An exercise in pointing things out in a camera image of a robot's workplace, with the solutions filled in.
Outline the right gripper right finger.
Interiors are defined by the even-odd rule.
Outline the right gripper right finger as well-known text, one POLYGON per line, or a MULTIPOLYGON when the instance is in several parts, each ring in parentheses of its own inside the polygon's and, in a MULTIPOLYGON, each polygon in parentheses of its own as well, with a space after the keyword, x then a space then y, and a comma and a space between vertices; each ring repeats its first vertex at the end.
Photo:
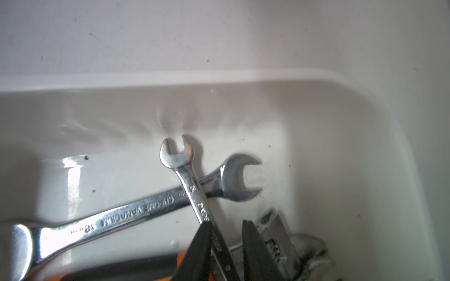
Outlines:
POLYGON ((254 222, 243 221, 242 240, 245 281, 284 280, 254 222))

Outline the white plastic storage box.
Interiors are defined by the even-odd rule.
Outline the white plastic storage box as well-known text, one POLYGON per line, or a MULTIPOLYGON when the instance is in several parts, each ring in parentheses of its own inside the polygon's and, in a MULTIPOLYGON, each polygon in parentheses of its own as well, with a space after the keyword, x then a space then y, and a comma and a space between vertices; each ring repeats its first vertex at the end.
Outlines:
POLYGON ((367 88, 324 70, 1 77, 1 218, 59 224, 179 185, 163 167, 182 135, 203 176, 234 153, 259 160, 254 199, 213 199, 229 244, 275 208, 322 238, 327 279, 442 281, 416 161, 367 88))

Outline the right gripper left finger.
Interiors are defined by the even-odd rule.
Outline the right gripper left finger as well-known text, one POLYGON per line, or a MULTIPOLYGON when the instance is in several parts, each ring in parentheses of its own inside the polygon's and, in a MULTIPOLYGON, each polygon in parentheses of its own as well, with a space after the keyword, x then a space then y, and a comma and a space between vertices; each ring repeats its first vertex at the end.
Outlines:
POLYGON ((201 223, 172 281, 208 281, 212 247, 212 223, 201 223))

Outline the small silver open-end wrench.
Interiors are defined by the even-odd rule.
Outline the small silver open-end wrench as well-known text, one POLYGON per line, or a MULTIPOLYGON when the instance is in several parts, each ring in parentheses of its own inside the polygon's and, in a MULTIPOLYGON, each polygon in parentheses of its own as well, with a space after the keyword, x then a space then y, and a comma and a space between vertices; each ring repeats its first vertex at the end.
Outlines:
POLYGON ((184 149, 177 154, 171 152, 170 140, 168 138, 163 140, 159 153, 161 163, 178 176, 200 224, 205 221, 212 223, 211 256, 214 256, 222 277, 226 281, 239 281, 240 276, 232 255, 212 215, 207 198, 192 166, 195 150, 185 135, 182 136, 182 139, 184 149))

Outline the long silver combination wrench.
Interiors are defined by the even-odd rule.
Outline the long silver combination wrench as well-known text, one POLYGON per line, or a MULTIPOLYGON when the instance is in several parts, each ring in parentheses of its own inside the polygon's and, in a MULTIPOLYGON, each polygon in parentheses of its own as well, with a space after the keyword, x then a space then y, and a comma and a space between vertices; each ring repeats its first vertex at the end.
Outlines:
MULTIPOLYGON (((246 165, 260 161, 246 154, 233 154, 216 170, 200 179, 206 197, 241 202, 254 198, 259 188, 241 182, 246 165)), ((44 225, 30 220, 1 222, 1 280, 23 281, 55 256, 89 241, 190 206, 183 187, 63 224, 44 225)))

